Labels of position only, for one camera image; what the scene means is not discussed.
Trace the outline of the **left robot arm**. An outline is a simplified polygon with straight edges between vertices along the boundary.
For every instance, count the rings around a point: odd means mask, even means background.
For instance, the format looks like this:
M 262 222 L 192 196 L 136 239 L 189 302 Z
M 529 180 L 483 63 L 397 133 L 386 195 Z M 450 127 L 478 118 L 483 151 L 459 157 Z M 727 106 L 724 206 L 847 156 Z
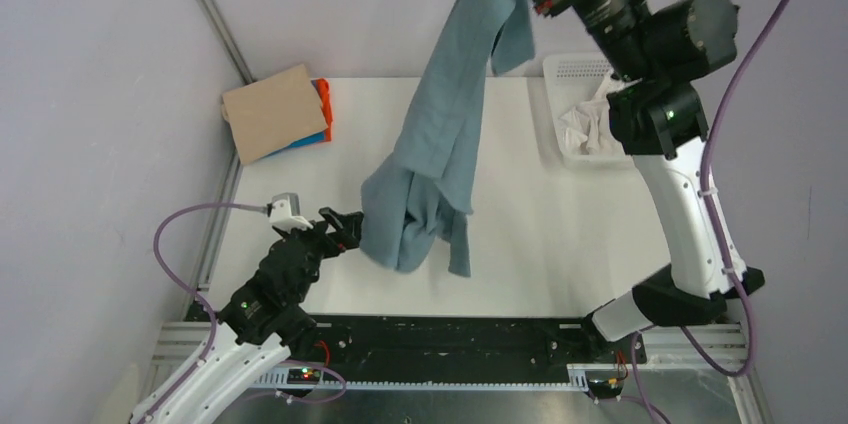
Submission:
M 279 235 L 254 274 L 219 311 L 201 295 L 210 329 L 159 388 L 136 405 L 133 423 L 212 423 L 257 378 L 314 350 L 316 321 L 301 307 L 325 259 L 358 248 L 362 212 L 320 209 L 305 220 L 276 204 L 260 207 Z

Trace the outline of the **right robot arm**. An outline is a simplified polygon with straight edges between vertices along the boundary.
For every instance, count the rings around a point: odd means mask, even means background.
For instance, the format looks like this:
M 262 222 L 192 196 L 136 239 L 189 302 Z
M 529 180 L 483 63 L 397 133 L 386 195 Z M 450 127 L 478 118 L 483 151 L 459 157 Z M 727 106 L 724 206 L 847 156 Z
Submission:
M 589 314 L 580 338 L 598 362 L 649 326 L 706 325 L 731 299 L 759 290 L 764 273 L 731 248 L 709 165 L 709 125 L 694 82 L 737 56 L 731 0 L 532 0 L 555 17 L 573 10 L 624 87 L 608 95 L 609 127 L 646 183 L 669 263 Z

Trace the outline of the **grey-blue t-shirt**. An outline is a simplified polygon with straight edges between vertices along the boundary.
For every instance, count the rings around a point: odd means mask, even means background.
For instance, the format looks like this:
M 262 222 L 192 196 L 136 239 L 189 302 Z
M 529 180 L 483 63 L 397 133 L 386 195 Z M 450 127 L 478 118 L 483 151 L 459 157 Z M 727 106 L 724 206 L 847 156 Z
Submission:
M 455 0 L 392 152 L 361 186 L 360 248 L 370 259 L 411 273 L 441 239 L 449 272 L 470 276 L 486 77 L 534 56 L 528 0 Z

